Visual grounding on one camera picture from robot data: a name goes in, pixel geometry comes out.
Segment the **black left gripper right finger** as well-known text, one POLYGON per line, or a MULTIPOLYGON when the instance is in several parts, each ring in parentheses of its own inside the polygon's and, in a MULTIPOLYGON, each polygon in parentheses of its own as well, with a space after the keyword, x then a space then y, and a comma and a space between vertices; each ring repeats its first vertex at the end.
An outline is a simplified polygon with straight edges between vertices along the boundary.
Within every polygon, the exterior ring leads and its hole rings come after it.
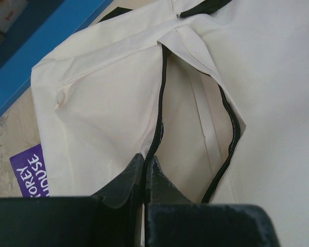
POLYGON ((157 157, 147 169, 145 195, 146 246, 277 246, 262 208, 193 203, 163 173, 157 157))

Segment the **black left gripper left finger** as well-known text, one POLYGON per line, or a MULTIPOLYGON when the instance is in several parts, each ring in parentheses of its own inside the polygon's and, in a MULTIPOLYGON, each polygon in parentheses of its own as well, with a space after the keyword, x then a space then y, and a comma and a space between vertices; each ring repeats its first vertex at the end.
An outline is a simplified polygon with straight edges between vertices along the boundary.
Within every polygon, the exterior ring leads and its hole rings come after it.
POLYGON ((0 246, 140 246, 144 158, 88 197, 0 198, 0 246))

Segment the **cream canvas backpack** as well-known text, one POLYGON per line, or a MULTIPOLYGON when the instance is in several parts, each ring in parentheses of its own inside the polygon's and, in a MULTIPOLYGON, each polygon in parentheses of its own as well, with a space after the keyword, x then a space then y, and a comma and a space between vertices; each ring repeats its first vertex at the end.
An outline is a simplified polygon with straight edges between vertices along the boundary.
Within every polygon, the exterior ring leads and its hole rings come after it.
POLYGON ((309 246, 309 1, 155 1, 77 33, 31 72, 51 196, 136 154, 199 202, 255 204, 309 246))

